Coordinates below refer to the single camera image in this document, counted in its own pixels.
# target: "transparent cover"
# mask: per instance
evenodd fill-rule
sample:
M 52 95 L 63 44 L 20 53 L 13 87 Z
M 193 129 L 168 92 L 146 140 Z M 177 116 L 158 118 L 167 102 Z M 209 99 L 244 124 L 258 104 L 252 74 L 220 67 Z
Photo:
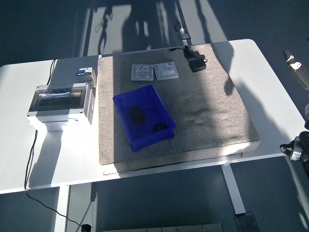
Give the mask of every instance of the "transparent cover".
M 37 96 L 31 111 L 79 109 L 84 107 L 85 88 L 44 89 Z

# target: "electrical enclosure box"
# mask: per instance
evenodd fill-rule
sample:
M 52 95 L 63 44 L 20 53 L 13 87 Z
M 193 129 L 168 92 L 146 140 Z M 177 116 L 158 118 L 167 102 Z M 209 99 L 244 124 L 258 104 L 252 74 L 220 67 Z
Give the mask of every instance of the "electrical enclosure box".
M 27 113 L 38 131 L 63 131 L 89 127 L 92 123 L 95 93 L 88 83 L 38 86 Z

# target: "dark object in bin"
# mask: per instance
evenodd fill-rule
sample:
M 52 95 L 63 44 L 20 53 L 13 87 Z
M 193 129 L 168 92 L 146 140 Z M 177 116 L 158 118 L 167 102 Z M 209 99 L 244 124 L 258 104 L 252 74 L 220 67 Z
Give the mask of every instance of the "dark object in bin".
M 130 110 L 130 115 L 137 125 L 142 124 L 146 120 L 144 112 L 138 106 Z
M 156 125 L 154 125 L 154 128 L 153 128 L 153 133 L 156 133 L 158 131 L 162 131 L 162 130 L 165 130 L 167 129 L 167 125 L 165 125 L 164 123 L 158 123 Z

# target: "gray carpet mat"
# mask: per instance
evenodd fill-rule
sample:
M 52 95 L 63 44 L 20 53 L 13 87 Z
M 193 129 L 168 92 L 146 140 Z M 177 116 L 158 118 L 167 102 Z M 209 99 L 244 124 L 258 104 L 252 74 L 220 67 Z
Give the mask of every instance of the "gray carpet mat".
M 259 135 L 210 44 L 192 46 L 208 59 L 193 73 L 182 50 L 144 51 L 98 61 L 99 162 L 118 172 L 203 160 L 254 150 Z M 131 81 L 132 64 L 174 61 L 179 77 Z M 175 137 L 132 152 L 113 96 L 152 84 L 176 124 Z

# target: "power adapter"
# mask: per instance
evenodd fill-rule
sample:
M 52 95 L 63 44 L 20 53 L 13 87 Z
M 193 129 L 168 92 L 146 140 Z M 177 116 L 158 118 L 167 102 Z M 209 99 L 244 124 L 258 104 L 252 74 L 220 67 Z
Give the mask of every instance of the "power adapter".
M 189 62 L 190 69 L 192 72 L 196 73 L 206 69 L 205 61 L 202 59 L 193 59 Z

